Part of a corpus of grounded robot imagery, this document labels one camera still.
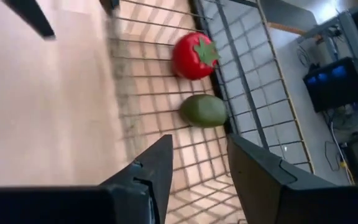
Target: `floor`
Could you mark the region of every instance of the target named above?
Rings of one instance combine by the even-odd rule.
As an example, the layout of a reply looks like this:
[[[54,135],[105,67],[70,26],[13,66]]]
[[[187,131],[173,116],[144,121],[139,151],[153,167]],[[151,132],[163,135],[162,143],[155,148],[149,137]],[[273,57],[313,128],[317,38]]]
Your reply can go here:
[[[358,1],[354,0],[285,1],[313,12],[319,24],[332,18],[338,12],[358,6]],[[269,32],[277,51],[278,61],[282,67],[288,91],[296,108],[306,145],[311,154],[315,174],[338,185],[349,184],[345,170],[332,171],[325,158],[324,143],[325,141],[332,141],[332,138],[322,116],[313,111],[313,106],[302,81],[302,77],[308,69],[302,66],[296,54],[298,44],[295,39],[299,35],[273,28],[270,28]],[[302,46],[310,53],[312,59],[316,58],[322,63],[330,62],[323,45],[316,46],[312,40],[309,40],[302,43]],[[343,55],[348,53],[347,49],[343,50]],[[336,151],[337,149],[333,145],[328,146],[328,157],[331,162],[334,161]]]

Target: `avocado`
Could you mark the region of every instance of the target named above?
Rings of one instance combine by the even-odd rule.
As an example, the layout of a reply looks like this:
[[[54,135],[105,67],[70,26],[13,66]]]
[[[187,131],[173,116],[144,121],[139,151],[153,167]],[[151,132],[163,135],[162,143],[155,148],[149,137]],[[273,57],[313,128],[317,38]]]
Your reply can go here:
[[[227,118],[223,100],[207,94],[193,95],[185,99],[179,113],[188,124],[201,128],[223,125]]]

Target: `metal wire grid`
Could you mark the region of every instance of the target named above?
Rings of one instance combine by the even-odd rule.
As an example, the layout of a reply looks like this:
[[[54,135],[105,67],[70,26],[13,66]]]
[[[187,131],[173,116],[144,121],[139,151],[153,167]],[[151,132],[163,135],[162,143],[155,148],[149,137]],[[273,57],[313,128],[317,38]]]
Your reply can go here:
[[[268,147],[277,154],[281,152],[282,157],[285,157],[284,150],[291,144],[302,144],[305,149],[300,133],[297,133],[299,139],[296,141],[282,141],[279,136],[277,127],[280,125],[293,124],[298,128],[298,124],[273,53],[272,58],[263,62],[255,55],[258,49],[267,47],[271,52],[272,47],[260,12],[254,8],[257,5],[249,2],[248,5],[253,8],[237,15],[234,13],[237,18],[231,19],[225,10],[233,10],[232,3],[194,0],[190,1],[189,7],[187,1],[181,0],[122,0],[121,10],[114,12],[109,21],[113,77],[128,161],[140,153],[139,149],[146,149],[161,135],[173,135],[174,170],[167,223],[244,222],[244,214],[229,176],[224,130],[222,127],[192,128],[185,124],[177,113],[185,98],[198,93],[217,94],[227,104],[230,114],[229,122],[225,125],[226,132],[241,134],[251,141],[256,139],[256,144]],[[245,29],[244,23],[248,26],[249,23],[244,22],[243,18],[250,14],[256,15],[259,21]],[[242,33],[238,36],[234,35],[236,30],[231,29],[236,22],[242,26]],[[263,29],[266,39],[251,46],[248,34],[259,28]],[[211,79],[189,82],[172,76],[170,51],[175,42],[189,32],[204,32],[218,44],[221,66]],[[240,46],[244,44],[248,49],[240,52]],[[250,61],[257,64],[246,72],[246,64],[242,60],[245,55],[249,55]],[[255,72],[253,78],[257,77],[261,83],[263,74],[260,69],[271,64],[277,68],[279,77],[250,88],[248,75]],[[237,76],[228,78],[230,72]],[[240,83],[241,86],[232,88],[231,83]],[[282,85],[285,96],[272,101],[268,98],[267,88],[276,83]],[[255,99],[258,96],[263,96],[266,104],[258,106],[260,100]],[[285,121],[273,123],[273,107],[280,103],[287,104],[291,116]],[[271,124],[259,119],[264,109],[267,109]],[[241,118],[244,114],[252,118],[249,123],[253,127],[247,130],[244,130],[244,124],[248,121]],[[273,131],[273,139],[277,139],[275,144],[266,137],[271,133],[269,129]],[[310,161],[306,159],[295,164],[309,164]]]
[[[313,172],[263,12],[254,2],[219,2],[224,5],[202,1],[199,7],[212,15],[203,26],[221,56],[216,77],[233,111],[232,131]]]
[[[187,97],[214,94],[209,79],[190,82],[170,71],[170,51],[195,29],[185,1],[121,1],[109,21],[114,80],[128,160],[173,134],[174,169],[166,223],[243,220],[229,172],[223,127],[193,128],[178,116]]]

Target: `tomato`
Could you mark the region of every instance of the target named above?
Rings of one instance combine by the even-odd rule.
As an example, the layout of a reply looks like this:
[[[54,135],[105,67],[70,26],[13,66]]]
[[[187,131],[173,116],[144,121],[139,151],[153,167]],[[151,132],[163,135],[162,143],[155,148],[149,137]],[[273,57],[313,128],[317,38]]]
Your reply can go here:
[[[180,77],[199,80],[212,73],[218,58],[215,44],[206,35],[192,32],[175,44],[172,69]]]

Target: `wire shelf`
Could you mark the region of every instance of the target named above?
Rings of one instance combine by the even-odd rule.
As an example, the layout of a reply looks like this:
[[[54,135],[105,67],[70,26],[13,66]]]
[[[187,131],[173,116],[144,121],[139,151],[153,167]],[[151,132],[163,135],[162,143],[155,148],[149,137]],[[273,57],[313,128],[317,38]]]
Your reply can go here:
[[[313,172],[261,13],[252,1],[121,0],[108,21],[127,160],[173,135],[167,223],[246,223],[230,178],[226,133]],[[216,42],[221,58],[210,78],[190,82],[171,73],[173,45],[189,32]],[[200,93],[224,100],[224,126],[194,128],[179,118],[180,103]],[[299,153],[302,161],[292,157]]]

